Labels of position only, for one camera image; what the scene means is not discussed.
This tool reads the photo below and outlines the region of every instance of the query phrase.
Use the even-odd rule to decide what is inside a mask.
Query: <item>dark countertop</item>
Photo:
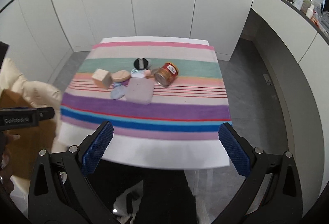
[[[327,42],[329,45],[329,38],[325,36],[325,34],[320,30],[318,26],[316,26],[302,11],[296,9],[289,1],[287,0],[281,0],[286,5],[290,6],[294,11],[296,11],[298,14],[300,14],[309,24],[313,26],[313,28],[322,36],[322,38]]]

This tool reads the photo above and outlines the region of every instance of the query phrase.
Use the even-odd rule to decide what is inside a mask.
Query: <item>round beige object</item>
[[[130,78],[130,72],[121,70],[115,73],[112,73],[112,79],[114,82],[120,83],[126,81]]]

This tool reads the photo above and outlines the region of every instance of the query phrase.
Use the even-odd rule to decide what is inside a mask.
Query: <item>purple stripe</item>
[[[131,117],[181,120],[230,119],[228,105],[211,106],[166,103],[144,105],[121,100],[74,96],[69,93],[64,93],[62,104],[78,110],[90,110],[98,113]]]
[[[98,128],[98,124],[84,122],[67,116],[62,116],[61,119],[63,122],[86,129],[96,130]],[[218,132],[162,132],[114,127],[114,134],[135,138],[162,140],[218,140]]]

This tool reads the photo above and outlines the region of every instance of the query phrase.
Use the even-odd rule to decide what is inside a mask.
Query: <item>small white box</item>
[[[108,89],[112,84],[112,76],[109,71],[97,69],[92,75],[92,79],[98,87]]]

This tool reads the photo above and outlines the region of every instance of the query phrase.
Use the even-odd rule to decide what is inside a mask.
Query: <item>pink square object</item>
[[[127,101],[141,104],[150,104],[154,91],[154,83],[146,78],[131,78],[127,86]]]

